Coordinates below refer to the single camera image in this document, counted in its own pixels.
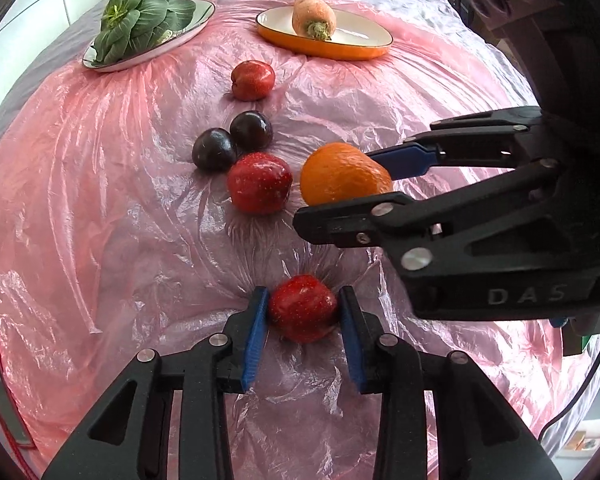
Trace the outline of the bok choy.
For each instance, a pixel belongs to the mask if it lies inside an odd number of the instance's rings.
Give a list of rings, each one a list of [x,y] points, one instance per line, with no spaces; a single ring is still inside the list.
[[[194,0],[109,0],[92,63],[112,65],[161,46],[193,23],[196,10]]]

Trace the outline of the orange cluster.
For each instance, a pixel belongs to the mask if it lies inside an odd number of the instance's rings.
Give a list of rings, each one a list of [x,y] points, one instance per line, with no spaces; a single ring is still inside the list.
[[[387,169],[352,145],[334,142],[315,150],[300,171],[300,192],[309,206],[390,193]]]

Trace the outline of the dark plum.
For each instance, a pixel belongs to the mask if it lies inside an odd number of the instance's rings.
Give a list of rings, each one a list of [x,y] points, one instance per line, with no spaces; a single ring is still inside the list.
[[[204,130],[192,148],[193,163],[200,170],[227,172],[237,162],[238,151],[230,134],[222,128]]]
[[[246,110],[230,123],[230,136],[244,152],[263,151],[273,141],[273,127],[263,114]]]

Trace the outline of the red plum top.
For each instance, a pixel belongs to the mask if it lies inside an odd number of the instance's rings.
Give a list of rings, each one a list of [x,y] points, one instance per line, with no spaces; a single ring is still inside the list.
[[[259,101],[270,94],[275,72],[265,62],[248,60],[239,63],[230,74],[232,95],[239,101]]]

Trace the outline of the orange oval dish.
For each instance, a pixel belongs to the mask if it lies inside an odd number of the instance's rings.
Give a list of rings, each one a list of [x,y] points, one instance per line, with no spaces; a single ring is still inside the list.
[[[274,46],[336,61],[367,61],[389,51],[393,36],[385,27],[355,13],[336,10],[335,14],[338,27],[329,41],[298,36],[292,28],[291,6],[260,12],[256,17],[257,30]]]

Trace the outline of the white plate green rim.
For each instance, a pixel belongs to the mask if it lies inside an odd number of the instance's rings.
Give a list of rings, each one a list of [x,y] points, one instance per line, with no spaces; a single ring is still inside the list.
[[[153,58],[169,52],[182,44],[186,44],[187,41],[197,36],[211,20],[213,14],[215,14],[215,5],[211,1],[207,0],[194,0],[196,3],[196,10],[193,14],[193,18],[190,23],[179,30],[178,32],[172,32],[170,36],[165,36],[164,39],[145,52],[126,58],[125,60],[118,61],[117,63],[111,64],[97,64],[95,62],[96,50],[93,46],[88,46],[84,52],[82,58],[82,64],[89,70],[94,70],[97,73],[112,73],[118,72],[119,70],[126,70],[133,66],[140,65],[148,62]]]

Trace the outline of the carrot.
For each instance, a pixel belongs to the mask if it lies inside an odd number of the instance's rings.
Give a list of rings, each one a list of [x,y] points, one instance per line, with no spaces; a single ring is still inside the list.
[[[324,0],[294,0],[291,26],[301,37],[330,41],[336,32],[337,18]]]

